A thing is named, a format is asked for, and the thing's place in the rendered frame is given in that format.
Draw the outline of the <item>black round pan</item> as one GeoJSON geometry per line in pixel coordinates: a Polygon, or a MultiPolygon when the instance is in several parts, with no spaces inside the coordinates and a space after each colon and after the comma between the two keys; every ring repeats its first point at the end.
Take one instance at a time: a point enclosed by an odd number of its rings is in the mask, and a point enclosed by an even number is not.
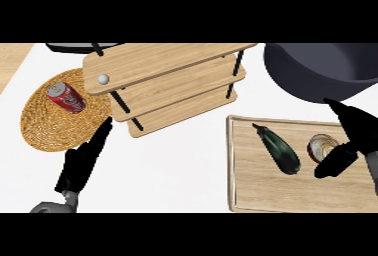
{"type": "Polygon", "coordinates": [[[48,43],[46,46],[61,53],[89,54],[95,51],[92,43],[48,43]]]}

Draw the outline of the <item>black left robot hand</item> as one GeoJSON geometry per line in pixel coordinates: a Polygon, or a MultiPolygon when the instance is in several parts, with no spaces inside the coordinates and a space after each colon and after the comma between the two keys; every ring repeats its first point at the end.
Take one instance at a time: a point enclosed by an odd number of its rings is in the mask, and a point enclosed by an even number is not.
{"type": "Polygon", "coordinates": [[[71,191],[80,193],[89,181],[96,160],[101,155],[105,141],[113,129],[113,118],[108,117],[99,126],[89,142],[85,142],[77,149],[65,153],[65,163],[55,191],[62,193],[71,191]]]}

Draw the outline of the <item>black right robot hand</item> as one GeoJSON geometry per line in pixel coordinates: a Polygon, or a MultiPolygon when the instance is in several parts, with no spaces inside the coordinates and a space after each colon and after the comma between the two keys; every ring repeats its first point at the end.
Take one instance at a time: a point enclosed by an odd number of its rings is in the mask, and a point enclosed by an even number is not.
{"type": "Polygon", "coordinates": [[[353,106],[325,98],[339,116],[349,142],[340,144],[321,161],[315,177],[337,177],[358,160],[358,153],[368,156],[378,152],[378,117],[353,106]]]}

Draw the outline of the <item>red soda can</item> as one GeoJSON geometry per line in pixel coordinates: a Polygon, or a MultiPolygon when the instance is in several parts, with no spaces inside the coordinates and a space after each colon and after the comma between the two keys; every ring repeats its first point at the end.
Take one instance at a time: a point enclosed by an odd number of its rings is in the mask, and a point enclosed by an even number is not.
{"type": "Polygon", "coordinates": [[[48,97],[71,114],[86,108],[86,99],[65,82],[57,82],[48,87],[48,97]]]}

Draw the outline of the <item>round woven wicker placemat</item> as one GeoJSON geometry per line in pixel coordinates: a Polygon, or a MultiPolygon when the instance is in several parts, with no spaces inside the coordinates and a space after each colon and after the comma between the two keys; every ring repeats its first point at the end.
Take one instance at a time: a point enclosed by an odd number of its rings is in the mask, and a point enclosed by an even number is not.
{"type": "Polygon", "coordinates": [[[24,140],[37,150],[65,151],[91,140],[111,114],[108,96],[88,94],[83,69],[71,69],[45,82],[27,101],[21,115],[24,140]],[[55,82],[67,82],[85,98],[86,109],[80,113],[71,114],[48,98],[48,86],[55,82]]]}

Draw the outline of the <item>dark green eggplant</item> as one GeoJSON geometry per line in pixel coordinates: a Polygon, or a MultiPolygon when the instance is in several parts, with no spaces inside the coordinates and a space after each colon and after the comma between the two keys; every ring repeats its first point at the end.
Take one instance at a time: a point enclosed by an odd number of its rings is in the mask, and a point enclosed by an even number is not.
{"type": "Polygon", "coordinates": [[[269,154],[278,165],[280,170],[287,175],[294,175],[300,171],[300,158],[291,146],[281,136],[266,127],[257,124],[253,125],[257,130],[259,137],[266,146],[269,154]]]}

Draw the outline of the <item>dark grey pot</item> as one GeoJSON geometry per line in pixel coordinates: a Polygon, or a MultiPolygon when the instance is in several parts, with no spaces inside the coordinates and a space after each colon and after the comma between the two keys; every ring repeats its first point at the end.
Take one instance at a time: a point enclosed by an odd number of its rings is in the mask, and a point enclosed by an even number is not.
{"type": "Polygon", "coordinates": [[[378,43],[268,43],[265,66],[299,99],[344,101],[378,83],[378,43]]]}

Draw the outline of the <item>pale wooden board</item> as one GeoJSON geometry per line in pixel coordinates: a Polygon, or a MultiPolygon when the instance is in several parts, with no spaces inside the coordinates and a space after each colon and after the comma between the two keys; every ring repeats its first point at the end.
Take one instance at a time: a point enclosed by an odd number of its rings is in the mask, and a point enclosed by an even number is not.
{"type": "Polygon", "coordinates": [[[18,71],[33,43],[0,43],[0,93],[18,71]]]}

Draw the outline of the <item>wooden tiered shelf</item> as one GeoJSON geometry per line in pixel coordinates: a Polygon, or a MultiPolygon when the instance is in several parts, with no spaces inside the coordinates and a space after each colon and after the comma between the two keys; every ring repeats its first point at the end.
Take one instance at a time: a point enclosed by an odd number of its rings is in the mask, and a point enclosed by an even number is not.
{"type": "Polygon", "coordinates": [[[83,59],[85,89],[111,96],[138,138],[237,100],[251,43],[127,43],[83,59]]]}

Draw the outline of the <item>wooden tray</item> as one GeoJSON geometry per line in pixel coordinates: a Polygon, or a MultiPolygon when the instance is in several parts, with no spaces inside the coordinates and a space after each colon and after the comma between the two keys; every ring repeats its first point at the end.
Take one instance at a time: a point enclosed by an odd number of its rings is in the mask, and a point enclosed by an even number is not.
{"type": "Polygon", "coordinates": [[[308,154],[308,143],[318,134],[344,143],[347,137],[337,123],[232,115],[226,129],[229,208],[234,211],[378,213],[378,195],[364,159],[339,177],[315,177],[316,162],[308,154]],[[296,175],[280,170],[257,135],[257,126],[269,127],[293,147],[302,163],[296,175]]]}

